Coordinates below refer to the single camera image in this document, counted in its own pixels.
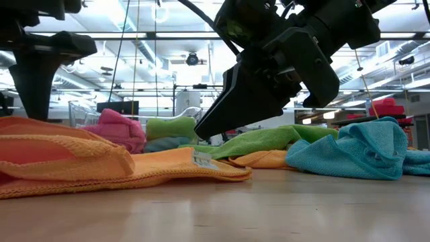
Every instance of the wooden table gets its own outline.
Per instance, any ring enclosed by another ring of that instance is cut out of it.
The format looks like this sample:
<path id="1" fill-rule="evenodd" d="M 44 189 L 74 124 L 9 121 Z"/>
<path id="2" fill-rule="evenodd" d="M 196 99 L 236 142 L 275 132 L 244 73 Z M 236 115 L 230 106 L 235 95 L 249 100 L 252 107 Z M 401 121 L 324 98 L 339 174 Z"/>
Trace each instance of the wooden table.
<path id="1" fill-rule="evenodd" d="M 0 200 L 2 242 L 430 241 L 430 178 L 255 170 L 137 190 Z"/>

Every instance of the blue towel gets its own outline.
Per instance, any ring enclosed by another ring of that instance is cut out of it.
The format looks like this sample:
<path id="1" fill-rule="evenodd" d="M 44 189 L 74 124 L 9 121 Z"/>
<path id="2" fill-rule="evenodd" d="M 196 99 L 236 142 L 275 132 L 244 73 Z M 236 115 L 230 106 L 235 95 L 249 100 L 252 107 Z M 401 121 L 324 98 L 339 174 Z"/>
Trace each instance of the blue towel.
<path id="1" fill-rule="evenodd" d="M 407 151 L 403 174 L 430 175 L 430 151 Z"/>
<path id="2" fill-rule="evenodd" d="M 321 175 L 396 180 L 402 175 L 406 134 L 390 117 L 350 124 L 335 140 L 328 135 L 315 143 L 299 140 L 287 154 L 287 164 Z"/>
<path id="3" fill-rule="evenodd" d="M 179 145 L 189 145 L 191 140 L 188 137 L 164 137 L 150 140 L 145 145 L 144 152 L 159 152 L 169 149 L 176 149 Z"/>

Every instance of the teal towel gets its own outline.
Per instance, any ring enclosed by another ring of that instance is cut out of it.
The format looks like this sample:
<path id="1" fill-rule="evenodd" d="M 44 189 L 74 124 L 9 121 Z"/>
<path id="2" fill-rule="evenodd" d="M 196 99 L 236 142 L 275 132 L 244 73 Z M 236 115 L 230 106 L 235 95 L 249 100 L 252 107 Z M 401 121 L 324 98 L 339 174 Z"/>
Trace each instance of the teal towel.
<path id="1" fill-rule="evenodd" d="M 165 137 L 150 140 L 146 143 L 144 152 L 159 152 L 169 149 L 176 149 L 179 145 L 189 144 L 190 140 L 187 137 Z"/>
<path id="2" fill-rule="evenodd" d="M 215 160 L 248 155 L 257 151 L 286 150 L 288 144 L 300 139 L 314 142 L 326 135 L 337 136 L 337 131 L 305 125 L 285 125 L 278 128 L 254 130 L 232 138 L 220 147 L 186 145 L 195 150 L 209 153 Z"/>
<path id="3" fill-rule="evenodd" d="M 390 117 L 350 124 L 339 139 L 326 136 L 313 144 L 299 140 L 288 150 L 286 162 L 321 175 L 396 180 L 402 175 L 406 134 Z"/>
<path id="4" fill-rule="evenodd" d="M 187 137 L 192 143 L 196 143 L 195 126 L 196 121 L 190 117 L 179 117 L 174 120 L 151 118 L 146 124 L 146 138 L 154 140 L 165 137 Z"/>
<path id="5" fill-rule="evenodd" d="M 430 151 L 407 151 L 403 174 L 430 175 Z"/>

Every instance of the robotic arm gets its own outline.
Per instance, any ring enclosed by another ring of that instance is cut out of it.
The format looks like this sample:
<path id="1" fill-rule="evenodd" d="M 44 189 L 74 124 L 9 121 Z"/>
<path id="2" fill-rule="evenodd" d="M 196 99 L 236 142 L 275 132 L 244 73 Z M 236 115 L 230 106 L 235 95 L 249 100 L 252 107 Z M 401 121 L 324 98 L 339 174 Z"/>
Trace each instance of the robotic arm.
<path id="1" fill-rule="evenodd" d="M 288 9 L 304 7 L 284 19 L 275 0 L 226 0 L 215 28 L 244 50 L 224 73 L 224 91 L 196 126 L 197 135 L 207 138 L 282 115 L 300 82 L 310 92 L 303 106 L 325 107 L 339 91 L 331 55 L 345 44 L 356 49 L 379 41 L 372 14 L 395 1 L 283 0 Z"/>

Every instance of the ceiling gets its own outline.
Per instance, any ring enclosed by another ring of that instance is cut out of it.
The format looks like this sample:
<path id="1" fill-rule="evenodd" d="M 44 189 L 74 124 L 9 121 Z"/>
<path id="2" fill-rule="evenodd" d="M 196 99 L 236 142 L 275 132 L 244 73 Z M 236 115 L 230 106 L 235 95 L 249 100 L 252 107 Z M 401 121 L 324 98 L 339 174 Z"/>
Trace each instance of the ceiling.
<path id="1" fill-rule="evenodd" d="M 191 0 L 208 16 L 214 19 L 220 9 L 223 0 Z M 87 7 L 83 7 L 78 14 L 67 14 L 66 20 L 61 22 L 50 17 L 41 17 L 41 24 L 34 28 L 26 28 L 28 32 L 121 32 L 122 22 L 127 14 L 126 32 L 211 32 L 203 20 L 201 20 L 191 10 L 180 4 L 176 0 L 162 1 L 162 8 L 155 6 L 154 1 L 138 0 L 86 0 Z M 429 23 L 425 17 L 423 6 L 412 10 L 415 2 L 411 0 L 398 0 L 385 9 L 374 14 L 375 18 L 380 20 L 380 29 L 383 32 L 416 32 L 430 30 Z M 297 6 L 291 13 L 298 13 L 301 7 Z M 278 5 L 278 14 L 281 14 L 283 7 Z M 406 41 L 392 42 L 393 46 L 399 46 Z M 374 59 L 376 47 L 383 41 L 375 43 L 360 49 L 357 49 L 357 57 L 360 62 L 371 63 L 369 60 Z M 120 84 L 125 89 L 161 89 L 156 91 L 139 91 L 135 93 L 137 99 L 145 103 L 156 98 L 164 97 L 171 100 L 170 96 L 173 82 L 176 80 L 178 85 L 193 85 L 197 83 L 207 83 L 222 85 L 222 73 L 236 63 L 233 53 L 226 47 L 221 40 L 145 40 L 140 44 L 145 46 L 149 55 L 156 57 L 157 61 L 152 63 L 148 59 L 148 53 L 144 54 L 137 50 L 135 43 L 130 40 L 106 40 L 96 41 L 96 54 L 76 62 L 73 66 L 62 67 L 57 73 L 54 80 L 56 88 L 110 88 L 112 86 L 113 75 L 105 76 L 101 67 L 116 68 L 115 84 Z M 423 55 L 423 61 L 415 63 L 414 67 L 426 63 L 426 48 L 419 50 L 416 54 Z M 185 59 L 190 52 L 197 53 L 202 65 L 189 67 L 185 64 Z M 11 58 L 10 54 L 2 54 L 3 57 Z M 342 47 L 332 56 L 332 68 L 339 77 L 346 77 L 356 71 L 357 61 L 354 50 L 348 46 Z M 398 72 L 394 70 L 395 65 L 392 60 L 386 60 L 377 65 L 368 67 L 365 74 L 368 84 L 377 83 L 392 77 Z M 0 75 L 0 87 L 13 87 L 13 82 L 7 76 L 7 71 Z M 346 84 L 341 86 L 342 89 L 363 89 L 363 83 L 360 78 L 352 78 Z M 393 80 L 384 84 L 378 89 L 398 89 L 398 80 Z M 89 97 L 94 93 L 85 93 Z M 216 95 L 217 92 L 202 92 L 202 95 Z M 53 93 L 51 100 L 58 101 L 58 96 L 67 96 L 67 93 Z M 129 97 L 131 91 L 118 92 L 117 97 Z M 349 102 L 351 99 L 361 97 L 361 93 L 353 91 L 340 92 L 335 101 L 339 101 L 332 106 L 338 106 Z M 99 102 L 104 102 L 102 97 L 98 97 Z M 205 105 L 209 106 L 213 98 L 208 98 Z M 66 102 L 56 102 L 52 105 L 66 105 Z"/>

